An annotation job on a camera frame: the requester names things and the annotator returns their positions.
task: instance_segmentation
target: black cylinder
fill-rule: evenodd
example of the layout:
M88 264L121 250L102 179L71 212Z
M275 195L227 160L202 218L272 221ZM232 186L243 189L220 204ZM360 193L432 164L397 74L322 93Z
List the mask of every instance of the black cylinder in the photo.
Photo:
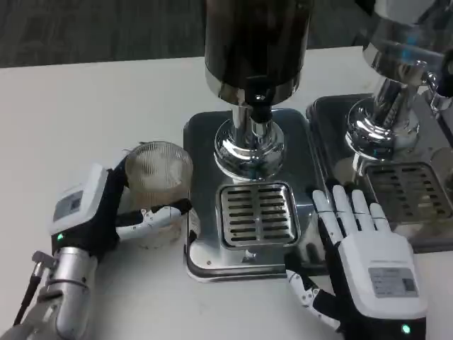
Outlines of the black cylinder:
M273 87L291 81L303 65L312 7L312 0L206 0L206 67L238 89L251 77Z

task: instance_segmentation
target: green indicator light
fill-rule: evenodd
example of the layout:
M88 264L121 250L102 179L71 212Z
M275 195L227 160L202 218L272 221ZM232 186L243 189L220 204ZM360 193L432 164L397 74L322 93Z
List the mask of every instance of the green indicator light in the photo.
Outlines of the green indicator light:
M410 334L411 333L411 328L407 324L404 324L403 326L401 326L401 331L404 334Z

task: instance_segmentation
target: white robotic hand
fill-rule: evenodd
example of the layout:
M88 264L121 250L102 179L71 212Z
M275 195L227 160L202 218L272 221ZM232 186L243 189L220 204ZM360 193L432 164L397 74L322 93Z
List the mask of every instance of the white robotic hand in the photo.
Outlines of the white robotic hand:
M188 199L118 215L127 186L123 160L117 168L94 164L87 182L71 187L55 207L50 228L52 256L33 255L36 263L13 327L1 340L79 340L85 336L94 276L104 255L127 239L143 237L181 219L192 209ZM45 286L25 315L45 268Z
M379 204L368 208L360 190L332 186L311 193L336 296L304 274L295 253L285 257L287 277L308 311L345 339L424 339L427 302L405 237L394 234Z

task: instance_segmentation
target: silver metal arm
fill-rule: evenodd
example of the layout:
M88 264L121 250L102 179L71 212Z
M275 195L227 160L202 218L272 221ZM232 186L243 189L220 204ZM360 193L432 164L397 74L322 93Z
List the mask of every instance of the silver metal arm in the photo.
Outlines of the silver metal arm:
M94 273L98 260L74 247L55 254L36 305L22 324L9 329L1 340L78 340L86 333Z

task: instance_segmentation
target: black cable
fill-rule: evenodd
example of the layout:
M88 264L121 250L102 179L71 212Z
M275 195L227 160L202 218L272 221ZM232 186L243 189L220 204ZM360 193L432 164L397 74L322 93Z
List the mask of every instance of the black cable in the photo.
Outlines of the black cable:
M40 282L41 282L41 276L32 275L30 277L30 282L28 283L27 290L22 299L21 308L19 308L16 318L14 319L14 323L13 323L14 326L21 323L23 315L25 314L25 311L27 310L28 306L30 305L31 301L33 300L33 297L35 296L36 290L38 289Z

